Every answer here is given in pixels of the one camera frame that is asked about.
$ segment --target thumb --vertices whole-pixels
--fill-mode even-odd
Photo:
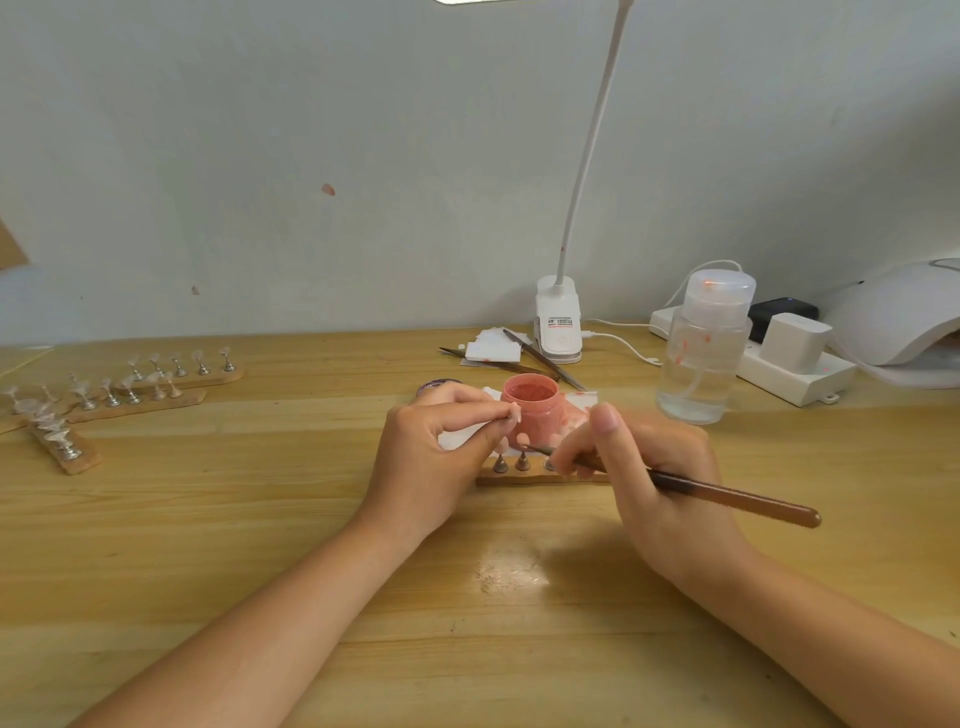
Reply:
[[[598,404],[590,409],[590,431],[594,445],[610,475],[613,491],[626,497],[641,509],[653,508],[659,496],[647,466],[640,457],[634,435],[611,404]]]

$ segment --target white wall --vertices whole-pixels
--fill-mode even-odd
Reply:
[[[0,343],[528,318],[614,10],[0,0],[0,217],[35,262]],[[958,234],[956,0],[638,0],[586,315],[716,256],[815,297]]]

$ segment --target white desk lamp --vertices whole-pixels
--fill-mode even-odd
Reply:
[[[444,5],[476,5],[479,3],[502,2],[503,0],[437,0]],[[610,86],[613,72],[616,70],[616,61],[620,53],[620,40],[623,38],[623,29],[627,24],[627,14],[634,4],[634,0],[619,0],[620,7],[613,23],[613,36],[610,42],[610,51],[607,55],[607,65],[603,72],[603,81],[600,92],[597,94],[597,103],[593,109],[593,121],[590,122],[590,131],[587,135],[587,145],[580,160],[580,171],[577,181],[573,184],[573,196],[570,199],[570,209],[566,214],[564,240],[560,245],[560,263],[557,266],[556,276],[544,276],[537,281],[537,317],[534,319],[534,336],[540,345],[540,350],[550,359],[560,364],[572,364],[580,361],[583,349],[583,339],[580,333],[580,299],[573,279],[564,274],[566,269],[566,252],[569,250],[570,236],[573,232],[573,223],[577,217],[577,207],[584,191],[584,182],[590,161],[593,159],[593,148],[600,133],[600,123],[603,120],[607,99],[610,97]]]

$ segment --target paper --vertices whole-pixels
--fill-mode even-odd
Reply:
[[[484,387],[483,391],[489,394],[495,400],[500,399],[499,390],[492,389],[491,387]],[[566,394],[564,394],[564,397],[566,397],[566,400],[570,404],[572,404],[574,407],[576,407],[580,411],[584,412],[585,415],[587,413],[587,408],[592,407],[594,404],[596,404],[599,401],[599,399],[597,399],[596,392],[567,392]],[[473,425],[465,429],[457,430],[456,432],[442,432],[440,434],[440,437],[437,438],[437,442],[440,443],[440,447],[443,449],[456,449],[460,447],[463,443],[465,443],[467,440],[469,440],[470,436],[485,424],[486,423],[480,423],[479,425]],[[574,429],[579,425],[580,423],[571,422],[570,429]],[[520,451],[517,449],[510,448],[509,450],[507,450],[505,454],[520,455]],[[527,454],[529,456],[535,453],[528,452]]]
[[[527,344],[533,344],[525,333],[517,336]],[[460,360],[462,367],[486,366],[485,361],[509,361],[517,363],[523,350],[516,341],[511,341],[503,332],[503,328],[485,328],[474,341],[467,344],[467,358]]]

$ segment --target pink powder jar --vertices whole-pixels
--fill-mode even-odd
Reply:
[[[520,424],[507,436],[511,448],[516,448],[516,436],[521,432],[530,438],[531,445],[549,447],[550,436],[563,427],[564,395],[549,376],[511,376],[503,383],[500,400],[520,405]]]

